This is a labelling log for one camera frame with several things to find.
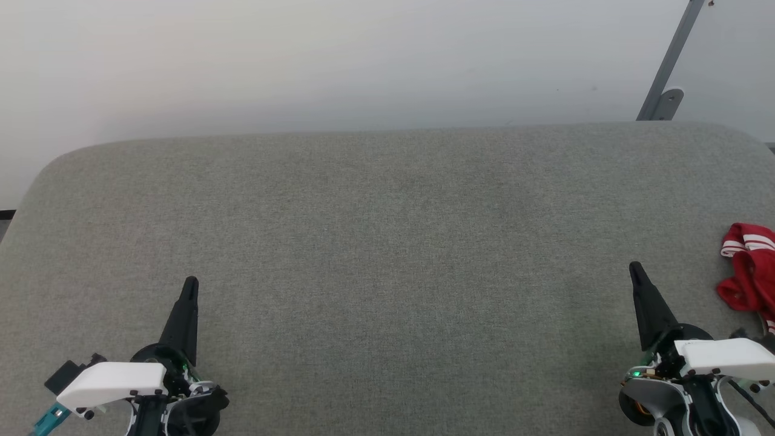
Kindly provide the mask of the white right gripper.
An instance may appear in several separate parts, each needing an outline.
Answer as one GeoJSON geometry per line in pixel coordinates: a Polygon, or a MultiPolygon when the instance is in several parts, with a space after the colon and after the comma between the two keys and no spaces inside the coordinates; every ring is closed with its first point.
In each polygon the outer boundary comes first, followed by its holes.
{"type": "Polygon", "coordinates": [[[715,340],[697,326],[678,325],[640,262],[630,262],[628,270],[640,345],[645,351],[642,363],[628,371],[630,379],[667,383],[722,376],[756,383],[773,380],[772,328],[753,339],[738,329],[730,339],[715,340]]]}

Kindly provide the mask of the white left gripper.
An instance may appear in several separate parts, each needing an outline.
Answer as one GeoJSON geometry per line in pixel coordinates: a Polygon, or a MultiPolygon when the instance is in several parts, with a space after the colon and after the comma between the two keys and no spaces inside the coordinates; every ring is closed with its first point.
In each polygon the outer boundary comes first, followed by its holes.
{"type": "Polygon", "coordinates": [[[227,392],[202,379],[197,360],[199,280],[186,277],[159,344],[144,347],[129,362],[95,355],[88,365],[69,368],[56,401],[84,414],[119,400],[134,403],[137,417],[160,420],[213,420],[230,404],[227,392]]]}

